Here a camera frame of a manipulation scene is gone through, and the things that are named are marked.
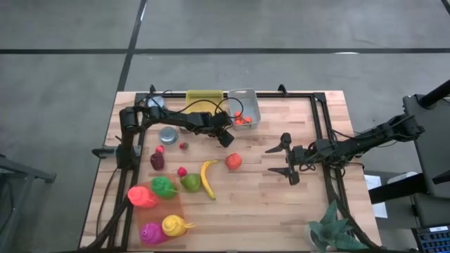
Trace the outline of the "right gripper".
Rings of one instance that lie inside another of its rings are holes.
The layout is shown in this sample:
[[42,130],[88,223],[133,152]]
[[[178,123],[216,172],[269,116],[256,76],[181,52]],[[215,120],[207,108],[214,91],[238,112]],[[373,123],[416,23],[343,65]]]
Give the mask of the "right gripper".
[[291,135],[285,132],[281,135],[280,143],[276,147],[267,150],[266,153],[286,151],[286,162],[288,167],[269,168],[269,171],[283,175],[288,178],[289,184],[294,186],[300,182],[300,176],[296,171],[295,166],[299,167],[299,171],[305,172],[311,170],[311,163],[307,161],[306,150],[301,145],[291,148],[291,143]]

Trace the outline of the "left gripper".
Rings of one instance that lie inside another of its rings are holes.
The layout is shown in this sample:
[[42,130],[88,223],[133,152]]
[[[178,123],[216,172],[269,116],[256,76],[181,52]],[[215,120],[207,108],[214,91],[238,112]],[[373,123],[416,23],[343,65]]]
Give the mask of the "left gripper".
[[209,112],[195,113],[200,120],[191,131],[194,134],[206,134],[208,136],[219,136],[219,143],[227,148],[234,140],[234,136],[225,130],[227,124],[232,124],[232,120],[227,112],[219,112],[212,115]]

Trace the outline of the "yellow toy banana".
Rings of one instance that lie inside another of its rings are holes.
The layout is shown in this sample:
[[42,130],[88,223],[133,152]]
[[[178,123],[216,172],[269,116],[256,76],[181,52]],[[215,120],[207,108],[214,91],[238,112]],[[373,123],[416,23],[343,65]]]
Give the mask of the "yellow toy banana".
[[203,165],[200,168],[200,180],[203,188],[205,189],[206,193],[212,200],[216,200],[216,196],[214,194],[214,191],[212,190],[209,181],[207,180],[207,170],[208,168],[217,163],[217,160],[208,160],[203,163]]

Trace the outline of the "green toy pear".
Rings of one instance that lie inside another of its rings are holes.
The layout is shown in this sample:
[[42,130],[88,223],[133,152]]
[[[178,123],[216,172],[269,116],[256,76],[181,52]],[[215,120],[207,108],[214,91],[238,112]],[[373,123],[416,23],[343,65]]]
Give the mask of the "green toy pear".
[[201,177],[197,173],[188,173],[181,177],[181,184],[184,186],[187,192],[196,193],[200,190],[202,185]]

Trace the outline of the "green plastic squeeze bottle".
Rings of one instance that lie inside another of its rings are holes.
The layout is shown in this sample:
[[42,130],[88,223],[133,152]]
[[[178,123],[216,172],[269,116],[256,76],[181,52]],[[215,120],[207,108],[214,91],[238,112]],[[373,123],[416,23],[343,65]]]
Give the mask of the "green plastic squeeze bottle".
[[176,185],[167,177],[159,176],[151,180],[151,190],[162,199],[170,200],[178,194]]

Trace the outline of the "orange plastic squeeze bottle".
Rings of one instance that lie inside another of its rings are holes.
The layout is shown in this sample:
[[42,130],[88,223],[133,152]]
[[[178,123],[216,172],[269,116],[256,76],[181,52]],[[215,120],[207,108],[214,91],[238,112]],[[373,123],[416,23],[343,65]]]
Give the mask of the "orange plastic squeeze bottle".
[[153,208],[159,203],[158,197],[144,186],[134,186],[130,188],[127,197],[136,207]]

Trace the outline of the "yellow plastic squeeze bottle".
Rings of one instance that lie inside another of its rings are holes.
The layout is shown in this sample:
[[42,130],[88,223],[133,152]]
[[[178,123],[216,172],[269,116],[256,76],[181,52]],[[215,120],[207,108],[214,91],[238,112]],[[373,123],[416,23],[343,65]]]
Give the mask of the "yellow plastic squeeze bottle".
[[194,228],[195,224],[187,223],[181,216],[171,214],[162,221],[162,230],[169,237],[179,237],[184,235],[189,228]]

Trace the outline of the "pink plastic squeeze bottle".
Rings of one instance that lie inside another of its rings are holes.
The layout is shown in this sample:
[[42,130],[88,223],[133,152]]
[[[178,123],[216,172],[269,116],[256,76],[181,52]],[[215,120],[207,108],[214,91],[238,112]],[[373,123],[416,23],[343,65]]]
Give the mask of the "pink plastic squeeze bottle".
[[158,222],[150,222],[143,226],[140,230],[140,239],[142,242],[156,245],[167,240],[167,236],[163,232],[162,225]]

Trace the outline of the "grey plastic bin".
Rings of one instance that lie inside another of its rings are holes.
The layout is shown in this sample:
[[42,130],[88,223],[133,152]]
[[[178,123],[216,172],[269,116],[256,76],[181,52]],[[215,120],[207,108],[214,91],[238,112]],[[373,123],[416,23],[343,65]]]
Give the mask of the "grey plastic bin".
[[242,118],[251,117],[252,123],[237,125],[233,119],[233,129],[236,131],[252,130],[258,127],[261,121],[257,94],[254,89],[236,89],[228,92],[229,114],[235,117],[235,112],[243,111]]

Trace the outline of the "translucent yellow plastic bin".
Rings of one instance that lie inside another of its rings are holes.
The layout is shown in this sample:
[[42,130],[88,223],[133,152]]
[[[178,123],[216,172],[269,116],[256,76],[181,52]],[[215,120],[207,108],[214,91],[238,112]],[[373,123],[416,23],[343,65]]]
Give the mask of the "translucent yellow plastic bin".
[[186,92],[186,106],[193,104],[186,109],[190,112],[210,112],[212,115],[216,106],[224,98],[222,90],[188,90]]

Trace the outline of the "silver can with blue label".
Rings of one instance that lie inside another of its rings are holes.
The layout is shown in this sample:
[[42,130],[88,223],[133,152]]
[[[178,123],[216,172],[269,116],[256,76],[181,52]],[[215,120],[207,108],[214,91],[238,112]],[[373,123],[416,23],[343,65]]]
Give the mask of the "silver can with blue label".
[[165,109],[166,103],[162,96],[149,95],[146,101],[146,106],[148,108],[157,107],[160,109]]

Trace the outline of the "dark purple toy grapes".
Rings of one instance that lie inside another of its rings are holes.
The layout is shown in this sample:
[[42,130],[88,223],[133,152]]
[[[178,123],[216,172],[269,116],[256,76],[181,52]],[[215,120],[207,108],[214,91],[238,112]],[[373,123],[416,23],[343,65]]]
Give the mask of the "dark purple toy grapes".
[[165,168],[165,159],[162,153],[155,152],[150,156],[150,164],[155,171],[161,171]]

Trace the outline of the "green artificial succulent plant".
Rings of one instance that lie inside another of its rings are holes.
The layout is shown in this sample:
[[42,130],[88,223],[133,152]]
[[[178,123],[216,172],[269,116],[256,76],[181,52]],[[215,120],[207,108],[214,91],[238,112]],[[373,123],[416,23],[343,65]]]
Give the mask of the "green artificial succulent plant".
[[347,222],[348,219],[338,219],[338,206],[333,200],[320,221],[308,222],[305,234],[321,253],[328,249],[368,249],[367,245],[347,234],[353,230]]

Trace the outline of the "white paper sheet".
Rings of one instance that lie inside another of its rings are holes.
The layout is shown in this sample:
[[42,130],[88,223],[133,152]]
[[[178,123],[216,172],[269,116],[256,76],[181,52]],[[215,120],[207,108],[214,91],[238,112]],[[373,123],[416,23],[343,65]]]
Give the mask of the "white paper sheet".
[[[371,176],[371,175],[365,175],[364,176],[367,188],[369,190],[372,190],[374,188],[380,187],[381,184],[381,178],[379,176]],[[387,208],[384,202],[372,204],[372,210],[376,218],[381,219],[387,219]]]

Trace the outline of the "translucent orange plastic tray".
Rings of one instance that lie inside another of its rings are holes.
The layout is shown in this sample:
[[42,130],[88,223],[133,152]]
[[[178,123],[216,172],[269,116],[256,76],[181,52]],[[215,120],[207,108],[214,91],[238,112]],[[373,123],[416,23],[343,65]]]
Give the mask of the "translucent orange plastic tray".
[[[179,187],[179,184],[176,182],[176,177],[173,174],[166,175],[165,177],[170,179],[176,185],[176,189],[178,190],[178,194],[176,195],[176,197],[174,197],[170,200],[166,200],[166,199],[162,199],[161,197],[158,197],[156,195],[159,200],[159,203],[155,207],[142,208],[142,207],[134,206],[134,214],[136,216],[136,222],[137,222],[138,239],[139,239],[140,245],[142,247],[162,247],[163,245],[166,245],[169,241],[174,240],[175,238],[178,238],[178,237],[167,236],[167,240],[165,242],[162,242],[162,243],[156,244],[156,245],[150,245],[150,244],[144,243],[140,239],[140,230],[143,228],[143,226],[145,224],[150,223],[150,222],[158,222],[162,225],[163,219],[166,216],[169,216],[171,214],[181,216],[187,222],[185,215],[184,215],[183,207],[181,205],[181,194],[180,194],[181,189]],[[144,183],[140,183],[136,186],[144,186],[144,187],[147,187],[147,189],[151,190],[151,180],[144,182]]]

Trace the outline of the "dark grey cart panel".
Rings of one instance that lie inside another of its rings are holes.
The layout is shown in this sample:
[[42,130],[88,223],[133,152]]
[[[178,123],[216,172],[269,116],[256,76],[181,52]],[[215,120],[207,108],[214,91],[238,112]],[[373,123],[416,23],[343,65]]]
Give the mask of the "dark grey cart panel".
[[413,115],[424,132],[414,141],[428,192],[450,198],[450,181],[435,184],[432,179],[450,170],[450,104],[438,101],[422,108],[415,96],[403,97],[405,112]]

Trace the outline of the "black pole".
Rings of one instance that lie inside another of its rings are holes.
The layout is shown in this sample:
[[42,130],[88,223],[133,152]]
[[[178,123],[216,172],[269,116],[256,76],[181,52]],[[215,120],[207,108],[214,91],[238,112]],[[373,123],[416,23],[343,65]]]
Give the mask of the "black pole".
[[448,79],[443,84],[438,86],[436,89],[433,89],[426,95],[418,95],[418,104],[425,109],[433,108],[439,100],[447,97],[449,94],[450,79]]

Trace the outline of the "backlit keyboard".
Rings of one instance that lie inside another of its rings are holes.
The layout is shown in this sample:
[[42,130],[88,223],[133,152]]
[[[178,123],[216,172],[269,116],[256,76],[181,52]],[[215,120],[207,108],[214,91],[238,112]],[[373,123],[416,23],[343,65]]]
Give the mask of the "backlit keyboard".
[[450,253],[450,226],[412,228],[421,253]]

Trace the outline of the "grey metal stand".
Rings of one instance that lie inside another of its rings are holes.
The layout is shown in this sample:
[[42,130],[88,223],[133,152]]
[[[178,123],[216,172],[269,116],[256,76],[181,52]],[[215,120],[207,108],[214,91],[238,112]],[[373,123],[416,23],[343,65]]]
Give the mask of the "grey metal stand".
[[[13,179],[24,180],[17,197],[14,197],[13,193]],[[0,224],[0,253],[7,253],[11,247],[21,210],[35,179],[42,179],[45,183],[53,183],[56,174],[14,162],[0,154],[0,203],[2,203],[2,196],[5,195],[7,198],[4,202],[10,206],[10,211],[5,216],[3,223]]]

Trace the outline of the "black metal table frame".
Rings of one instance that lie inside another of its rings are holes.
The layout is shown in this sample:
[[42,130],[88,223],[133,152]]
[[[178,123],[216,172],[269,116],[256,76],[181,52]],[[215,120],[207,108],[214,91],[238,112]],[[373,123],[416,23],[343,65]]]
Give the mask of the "black metal table frame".
[[[187,150],[181,150],[178,144],[165,148],[161,173],[175,175],[177,183],[179,167],[196,173],[203,162],[217,160],[207,172],[216,200],[203,190],[187,193],[179,186],[185,218],[195,224],[187,234],[162,247],[142,247],[134,207],[125,209],[116,224],[109,224],[130,186],[158,176],[150,164],[162,129],[162,124],[155,124],[134,138],[134,145],[142,146],[137,169],[118,170],[114,157],[100,161],[80,249],[98,253],[311,250],[305,227],[309,221],[320,219],[328,207],[328,170],[317,167],[302,172],[300,182],[291,186],[284,176],[269,171],[285,166],[285,154],[266,151],[277,146],[285,132],[291,135],[293,145],[303,146],[328,137],[331,127],[351,133],[345,97],[340,91],[263,91],[258,103],[258,127],[235,131],[227,148],[217,139],[195,134],[179,134],[179,142],[189,144]],[[233,171],[225,164],[232,153],[238,153],[243,161]]]

